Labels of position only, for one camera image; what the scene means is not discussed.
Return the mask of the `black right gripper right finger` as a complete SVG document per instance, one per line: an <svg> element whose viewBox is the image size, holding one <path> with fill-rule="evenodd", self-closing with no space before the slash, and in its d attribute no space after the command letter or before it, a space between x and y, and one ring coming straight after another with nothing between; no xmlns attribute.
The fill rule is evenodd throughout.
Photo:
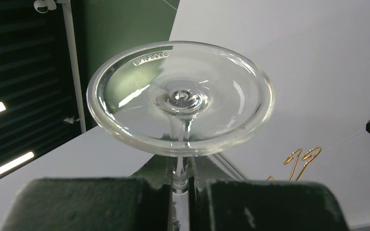
<svg viewBox="0 0 370 231"><path fill-rule="evenodd" d="M187 161L193 231L346 231L333 193L315 182L235 180L208 157Z"/></svg>

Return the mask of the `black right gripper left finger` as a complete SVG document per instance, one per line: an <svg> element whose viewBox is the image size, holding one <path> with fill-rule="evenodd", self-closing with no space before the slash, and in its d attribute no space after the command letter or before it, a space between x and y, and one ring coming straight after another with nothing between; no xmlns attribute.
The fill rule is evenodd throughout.
<svg viewBox="0 0 370 231"><path fill-rule="evenodd" d="M126 178L41 178L17 194L3 231L171 231L172 158Z"/></svg>

